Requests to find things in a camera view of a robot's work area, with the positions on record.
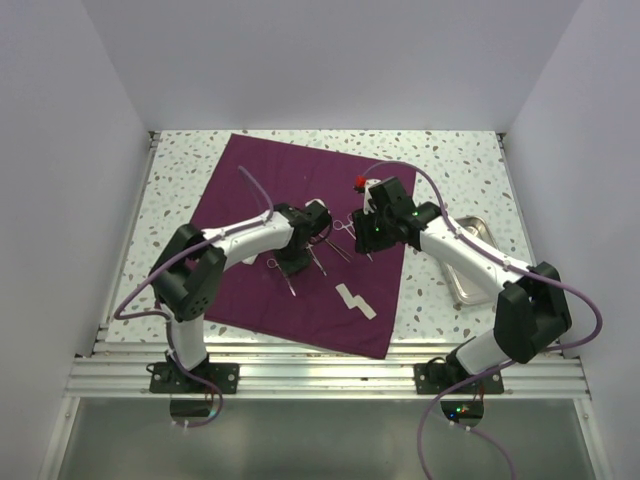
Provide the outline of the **white zigzag tape strip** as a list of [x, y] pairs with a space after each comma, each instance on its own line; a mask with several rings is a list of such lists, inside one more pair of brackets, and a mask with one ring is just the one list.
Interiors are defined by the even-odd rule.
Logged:
[[335, 290], [349, 310], [359, 310], [368, 320], [372, 320], [377, 316], [376, 311], [366, 300], [360, 295], [353, 295], [344, 283], [336, 285]]

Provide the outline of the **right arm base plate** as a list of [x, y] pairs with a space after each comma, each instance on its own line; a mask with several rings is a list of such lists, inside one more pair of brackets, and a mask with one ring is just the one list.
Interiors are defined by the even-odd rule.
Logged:
[[[414, 364], [413, 374], [416, 393], [419, 395], [442, 393], [472, 377], [455, 361], [449, 361], [444, 357], [435, 357], [426, 363]], [[454, 394], [491, 395], [503, 394], [504, 392], [505, 388], [500, 373], [474, 380], [453, 391]]]

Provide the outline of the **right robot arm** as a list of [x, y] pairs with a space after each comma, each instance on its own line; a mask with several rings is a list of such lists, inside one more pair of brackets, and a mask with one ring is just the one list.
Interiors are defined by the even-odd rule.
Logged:
[[443, 209], [415, 204], [396, 177], [356, 180], [362, 208], [352, 214], [360, 254], [411, 246], [454, 268], [495, 303], [493, 327], [457, 347], [436, 366], [451, 389], [468, 392], [481, 373], [505, 362], [528, 363], [569, 330], [566, 297], [558, 271], [548, 263], [530, 266], [472, 236]]

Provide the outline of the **steel hemostat forceps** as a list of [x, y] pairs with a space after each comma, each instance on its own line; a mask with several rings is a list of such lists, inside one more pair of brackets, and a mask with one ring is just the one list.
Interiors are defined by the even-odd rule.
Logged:
[[332, 225], [335, 230], [346, 232], [353, 239], [353, 241], [357, 240], [354, 221], [351, 213], [349, 213], [345, 219], [334, 218]]
[[319, 268], [319, 270], [321, 271], [323, 276], [327, 276], [327, 271], [324, 268], [324, 266], [322, 265], [322, 263], [320, 262], [319, 258], [317, 257], [317, 255], [315, 254], [314, 250], [313, 250], [313, 246], [311, 244], [307, 245], [307, 250], [309, 252], [309, 255], [311, 256], [311, 259], [313, 260], [314, 264]]
[[283, 278], [284, 278], [284, 280], [285, 280], [285, 282], [286, 282], [286, 284], [287, 284], [287, 286], [288, 286], [288, 289], [289, 289], [289, 291], [290, 291], [291, 295], [292, 295], [293, 297], [296, 297], [296, 296], [297, 296], [297, 294], [296, 294], [296, 291], [295, 291], [295, 289], [294, 289], [294, 287], [293, 287], [293, 284], [292, 284], [292, 282], [291, 282], [291, 280], [290, 280], [290, 277], [289, 277], [289, 275], [285, 272], [285, 270], [282, 268], [282, 266], [278, 263], [278, 261], [277, 261], [275, 258], [271, 257], [271, 258], [269, 258], [269, 259], [267, 260], [266, 264], [267, 264], [267, 267], [268, 267], [268, 268], [270, 268], [270, 269], [277, 269], [277, 270], [280, 272], [280, 274], [283, 276]]

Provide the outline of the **stainless steel tray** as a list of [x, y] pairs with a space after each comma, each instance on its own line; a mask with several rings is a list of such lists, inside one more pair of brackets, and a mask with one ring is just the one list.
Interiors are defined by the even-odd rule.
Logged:
[[[481, 217], [460, 217], [457, 219], [457, 222], [472, 236], [482, 240], [493, 248], [498, 247], [487, 222]], [[492, 301], [491, 296], [489, 296], [482, 288], [462, 274], [459, 270], [443, 262], [440, 262], [439, 265], [449, 287], [451, 296], [456, 303], [465, 306], [476, 306], [490, 303]]]

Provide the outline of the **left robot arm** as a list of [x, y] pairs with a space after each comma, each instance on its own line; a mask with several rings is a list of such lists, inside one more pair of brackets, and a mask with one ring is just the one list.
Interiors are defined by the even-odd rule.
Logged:
[[276, 267], [290, 277], [310, 266], [311, 242], [331, 228], [332, 217], [320, 200], [311, 200], [302, 209], [279, 204], [226, 227], [179, 227], [149, 275], [155, 300], [169, 316], [168, 357], [176, 364], [175, 384], [193, 393], [207, 383], [204, 314], [213, 305], [226, 270], [270, 252]]

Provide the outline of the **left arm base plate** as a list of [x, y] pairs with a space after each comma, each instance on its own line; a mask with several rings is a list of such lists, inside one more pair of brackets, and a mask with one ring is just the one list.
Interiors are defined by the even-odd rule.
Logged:
[[202, 362], [189, 373], [182, 372], [173, 361], [155, 362], [146, 366], [151, 375], [149, 391], [154, 394], [212, 393], [212, 387], [223, 395], [235, 394], [240, 379], [237, 363]]

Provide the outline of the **steel tweezers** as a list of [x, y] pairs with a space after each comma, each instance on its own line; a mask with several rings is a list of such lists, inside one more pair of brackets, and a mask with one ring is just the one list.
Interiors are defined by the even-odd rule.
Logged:
[[336, 243], [332, 242], [331, 240], [327, 240], [326, 241], [327, 245], [332, 248], [342, 259], [344, 259], [346, 262], [351, 262], [351, 255], [344, 250], [342, 247], [338, 246]]

